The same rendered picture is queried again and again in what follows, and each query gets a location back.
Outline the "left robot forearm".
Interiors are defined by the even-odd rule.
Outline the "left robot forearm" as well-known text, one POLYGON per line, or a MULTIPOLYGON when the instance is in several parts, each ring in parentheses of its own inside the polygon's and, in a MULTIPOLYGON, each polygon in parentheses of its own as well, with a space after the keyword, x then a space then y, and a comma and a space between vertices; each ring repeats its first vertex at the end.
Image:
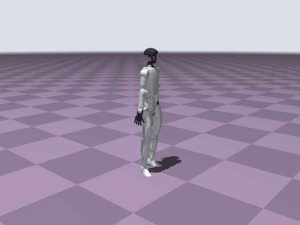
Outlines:
POLYGON ((157 104, 157 101, 159 100, 159 97, 158 97, 159 95, 158 94, 159 94, 159 90, 158 90, 157 94, 154 95, 154 97, 155 97, 154 101, 156 102, 156 104, 157 104))

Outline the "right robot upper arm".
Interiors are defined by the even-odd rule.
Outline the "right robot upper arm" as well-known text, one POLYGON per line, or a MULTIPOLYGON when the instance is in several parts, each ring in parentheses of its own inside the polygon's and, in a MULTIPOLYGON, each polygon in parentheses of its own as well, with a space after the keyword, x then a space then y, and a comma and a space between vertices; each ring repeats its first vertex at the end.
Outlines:
POLYGON ((143 96, 148 95, 148 91, 145 89, 147 85, 147 78, 149 77, 149 69, 143 69, 140 71, 140 90, 143 90, 143 96))

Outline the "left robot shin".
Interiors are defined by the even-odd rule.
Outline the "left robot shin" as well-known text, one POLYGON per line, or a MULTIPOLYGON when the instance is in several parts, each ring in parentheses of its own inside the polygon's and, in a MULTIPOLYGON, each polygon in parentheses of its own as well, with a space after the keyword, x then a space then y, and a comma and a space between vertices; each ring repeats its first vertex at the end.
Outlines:
POLYGON ((158 143, 158 135, 155 139, 150 140, 150 161, 154 161, 157 143, 158 143))

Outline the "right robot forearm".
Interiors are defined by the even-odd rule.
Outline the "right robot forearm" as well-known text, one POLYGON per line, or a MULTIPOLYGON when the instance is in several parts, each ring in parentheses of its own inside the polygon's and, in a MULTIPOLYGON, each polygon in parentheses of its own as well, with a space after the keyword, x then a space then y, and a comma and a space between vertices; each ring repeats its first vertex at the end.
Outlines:
POLYGON ((140 90, 139 92, 139 105, 138 105, 138 113, 142 113, 142 110, 144 108, 144 104, 145 104, 145 97, 143 97, 143 90, 140 90))

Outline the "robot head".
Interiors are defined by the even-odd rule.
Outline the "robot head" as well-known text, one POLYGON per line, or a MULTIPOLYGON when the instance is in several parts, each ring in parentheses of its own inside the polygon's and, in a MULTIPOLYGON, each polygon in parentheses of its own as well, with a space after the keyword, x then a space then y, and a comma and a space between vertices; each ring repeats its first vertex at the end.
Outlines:
MULTIPOLYGON (((151 61, 148 61, 147 65, 151 65, 152 68, 154 68, 153 66, 153 63, 155 64, 156 63, 156 54, 158 53, 158 51, 154 48, 148 48, 144 51, 144 55, 148 55, 149 57, 151 57, 151 61), (153 56, 154 56, 154 60, 153 60, 153 56)), ((148 67, 148 66, 145 66, 145 67, 148 67)))

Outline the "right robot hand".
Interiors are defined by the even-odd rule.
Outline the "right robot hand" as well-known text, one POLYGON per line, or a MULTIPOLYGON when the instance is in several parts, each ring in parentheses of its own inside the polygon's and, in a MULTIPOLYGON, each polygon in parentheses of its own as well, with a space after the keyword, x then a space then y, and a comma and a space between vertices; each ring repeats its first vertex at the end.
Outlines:
MULTIPOLYGON (((142 124, 141 124, 141 121, 143 121, 143 123, 144 123, 142 114, 143 114, 143 110, 142 110, 142 113, 138 113, 138 112, 137 112, 137 115, 136 115, 136 117, 135 117, 136 124, 138 124, 138 125, 139 125, 139 122, 140 122, 140 125, 142 125, 142 124), (138 123, 137 123, 137 122, 138 122, 138 123)), ((135 123, 135 121, 134 121, 134 123, 135 123)))

